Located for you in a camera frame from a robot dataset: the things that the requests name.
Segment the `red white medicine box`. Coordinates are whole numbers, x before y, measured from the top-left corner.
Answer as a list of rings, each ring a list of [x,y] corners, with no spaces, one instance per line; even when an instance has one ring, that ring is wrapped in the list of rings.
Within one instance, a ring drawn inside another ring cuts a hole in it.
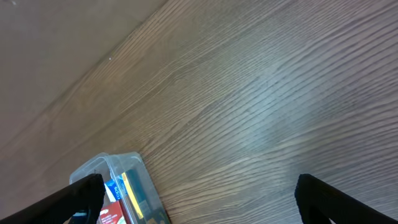
[[[131,221],[121,201],[113,202],[102,208],[99,214],[101,224],[130,224]]]

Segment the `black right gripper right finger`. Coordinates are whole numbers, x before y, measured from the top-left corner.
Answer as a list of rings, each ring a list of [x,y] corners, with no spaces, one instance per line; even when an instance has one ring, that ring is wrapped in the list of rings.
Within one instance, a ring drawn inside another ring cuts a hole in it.
[[[310,174],[299,175],[294,196],[304,224],[397,224]]]

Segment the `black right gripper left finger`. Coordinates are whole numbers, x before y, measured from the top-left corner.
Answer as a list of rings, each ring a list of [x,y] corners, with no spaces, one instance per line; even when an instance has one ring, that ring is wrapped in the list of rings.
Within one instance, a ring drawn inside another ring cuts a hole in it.
[[[104,204],[101,174],[90,174],[1,220],[1,224],[88,223],[96,224]]]

